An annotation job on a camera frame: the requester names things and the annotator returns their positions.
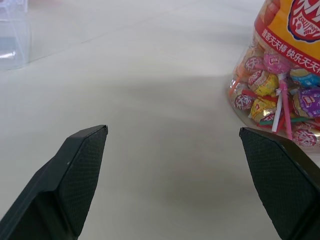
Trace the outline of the purple wrapped lollipop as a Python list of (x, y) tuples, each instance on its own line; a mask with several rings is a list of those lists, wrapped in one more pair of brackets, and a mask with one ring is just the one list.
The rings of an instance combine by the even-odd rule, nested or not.
[(320, 88), (298, 89), (292, 98), (293, 109), (300, 117), (320, 117)]

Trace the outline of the pink wrapped lollipop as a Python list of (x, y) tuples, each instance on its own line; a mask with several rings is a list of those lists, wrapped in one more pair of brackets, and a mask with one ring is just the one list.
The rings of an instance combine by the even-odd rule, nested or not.
[(277, 131), (280, 126), (280, 115), (283, 110), (286, 135), (289, 140), (292, 140), (293, 135), (288, 97), (288, 84), (286, 82), (288, 72), (291, 69), (290, 63), (278, 53), (265, 53), (263, 62), (264, 66), (270, 73), (277, 75), (279, 84), (277, 107), (271, 130), (274, 133)]

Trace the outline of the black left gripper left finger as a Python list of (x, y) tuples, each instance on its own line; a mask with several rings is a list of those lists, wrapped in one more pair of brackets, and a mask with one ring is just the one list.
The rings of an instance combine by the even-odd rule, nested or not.
[(107, 125), (70, 135), (0, 220), (0, 240), (78, 240), (98, 185)]

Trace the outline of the clear plastic box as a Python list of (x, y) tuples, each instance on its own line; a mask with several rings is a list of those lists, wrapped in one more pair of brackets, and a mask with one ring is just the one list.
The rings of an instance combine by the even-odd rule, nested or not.
[(29, 61), (27, 14), (28, 0), (0, 0), (0, 71), (21, 68)]

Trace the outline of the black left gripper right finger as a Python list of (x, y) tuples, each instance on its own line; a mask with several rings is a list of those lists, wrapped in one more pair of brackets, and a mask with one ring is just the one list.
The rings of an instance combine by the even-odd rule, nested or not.
[(281, 240), (320, 240), (320, 167), (292, 140), (242, 127), (250, 174)]

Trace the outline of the clear lollipop jar orange label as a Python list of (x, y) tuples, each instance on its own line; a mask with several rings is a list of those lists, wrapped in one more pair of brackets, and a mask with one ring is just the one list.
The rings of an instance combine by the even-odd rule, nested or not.
[(228, 90), (233, 109), (247, 125), (287, 138), (284, 110), (279, 127), (272, 132), (280, 88), (261, 96), (248, 86), (254, 72), (268, 71), (265, 54), (280, 54), (290, 65), (286, 83), (292, 140), (320, 151), (320, 117), (299, 116), (293, 107), (293, 95), (299, 89), (320, 88), (320, 0), (265, 0)]

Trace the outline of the yellow wrapped lollipop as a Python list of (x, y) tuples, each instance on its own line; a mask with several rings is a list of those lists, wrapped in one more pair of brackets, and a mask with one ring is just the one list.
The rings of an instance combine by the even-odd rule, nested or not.
[(259, 96), (269, 96), (279, 87), (278, 76), (266, 70), (258, 70), (248, 78), (248, 87)]

